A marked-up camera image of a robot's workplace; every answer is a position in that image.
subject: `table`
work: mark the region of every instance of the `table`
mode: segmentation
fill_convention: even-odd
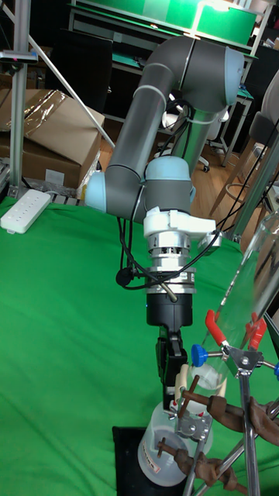
[[[189,33],[197,12],[198,0],[191,0],[181,8],[181,2],[167,0],[161,2],[160,6],[151,1],[134,2],[124,0],[114,2],[113,0],[91,2],[88,0],[72,0],[69,29],[76,29],[75,16],[88,17],[88,19],[101,20],[107,24],[106,28],[115,30],[125,26],[129,30],[145,33],[147,41],[152,36],[154,38],[165,36],[181,35]],[[258,12],[246,8],[239,8],[231,5],[230,9],[220,12],[218,9],[211,9],[205,6],[202,18],[198,24],[200,30],[198,35],[207,40],[217,43],[225,43],[230,46],[239,47],[247,53],[252,51],[252,47],[247,45],[255,18]]]
[[[0,215],[12,204],[0,204]],[[115,283],[117,223],[86,207],[51,204],[24,235],[0,229],[0,488],[2,496],[115,496],[112,427],[145,426],[161,401],[145,295]],[[133,252],[146,265],[142,226]],[[197,263],[194,324],[184,347],[200,343],[241,253],[226,239]],[[276,361],[270,338],[266,360]],[[277,382],[262,367],[252,394],[265,403]],[[229,377],[227,399],[239,404]],[[240,434],[214,422],[211,456],[223,458]],[[257,440],[262,495],[277,496],[279,449]],[[236,463],[245,484],[243,458]],[[222,485],[208,493],[221,496]]]

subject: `wooden floor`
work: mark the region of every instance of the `wooden floor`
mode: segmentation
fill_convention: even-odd
[[[114,142],[116,142],[118,138],[121,127],[122,124],[119,122],[111,121],[108,119],[105,121],[105,131]],[[157,134],[152,153],[150,154],[150,159],[157,151],[157,143],[165,140],[165,134]],[[108,166],[111,155],[111,147],[104,139],[102,139],[100,162],[103,169]],[[192,176],[192,181],[194,186],[196,187],[197,192],[191,206],[191,214],[195,215],[196,217],[207,219],[209,217],[209,212],[213,206],[213,203],[217,198],[219,192],[221,191],[222,186],[226,182],[226,179],[229,176],[233,165],[228,164],[225,168],[221,167],[223,156],[213,152],[208,145],[205,145],[202,156],[209,161],[210,171],[205,173],[203,171],[203,166],[200,163],[198,163],[197,167],[195,168],[195,172]],[[232,162],[232,164],[235,164],[237,158],[232,156],[230,161]],[[231,188],[230,191],[235,195],[239,193],[239,189],[237,187]],[[219,222],[226,217],[232,205],[233,200],[228,195],[226,195],[213,214],[213,218],[216,220],[216,222]],[[246,230],[243,233],[240,244],[242,251],[245,251],[250,240],[252,239],[259,214],[260,208],[257,208],[253,213],[249,224],[246,227]],[[228,219],[226,225],[224,226],[224,229],[230,227],[233,224],[233,218],[234,216]]]

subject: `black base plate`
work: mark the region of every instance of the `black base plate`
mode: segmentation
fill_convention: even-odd
[[[182,496],[185,480],[172,487],[158,486],[142,472],[137,450],[145,428],[112,427],[115,442],[117,496]]]

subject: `plastic wrap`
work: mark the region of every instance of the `plastic wrap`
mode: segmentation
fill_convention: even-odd
[[[76,198],[77,190],[75,188],[66,188],[66,186],[61,186],[60,184],[54,184],[40,179],[31,179],[29,177],[26,180],[32,189],[42,191],[43,193],[53,191],[58,195]]]
[[[67,98],[58,90],[37,92],[27,103],[24,110],[24,136],[30,137]],[[6,123],[11,128],[11,120]]]
[[[92,176],[93,172],[95,172],[97,170],[98,160],[100,158],[100,154],[101,154],[101,152],[99,150],[96,154],[94,162],[89,167],[86,175],[84,176],[79,187],[77,188],[77,198],[80,200],[84,200],[86,186],[88,185],[88,181],[89,181],[90,177]]]

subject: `light blue joint cap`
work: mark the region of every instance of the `light blue joint cap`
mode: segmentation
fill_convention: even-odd
[[[85,192],[85,204],[106,213],[105,173],[95,171],[89,179]]]
[[[225,93],[227,105],[232,105],[236,101],[243,65],[243,54],[227,46],[225,51]]]
[[[189,166],[183,158],[164,155],[148,164],[146,180],[190,181]]]

